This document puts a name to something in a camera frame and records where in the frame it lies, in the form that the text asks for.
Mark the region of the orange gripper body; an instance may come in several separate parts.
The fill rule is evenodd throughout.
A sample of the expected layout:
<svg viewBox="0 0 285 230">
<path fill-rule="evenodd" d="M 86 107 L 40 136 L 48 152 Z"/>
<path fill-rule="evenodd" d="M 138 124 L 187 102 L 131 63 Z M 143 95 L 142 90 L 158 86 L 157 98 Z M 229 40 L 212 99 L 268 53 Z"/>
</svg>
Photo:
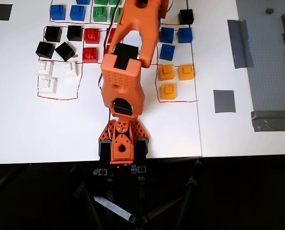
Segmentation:
<svg viewBox="0 0 285 230">
<path fill-rule="evenodd" d="M 158 18 L 164 19 L 167 14 L 169 0 L 160 0 L 159 3 Z"/>
</svg>

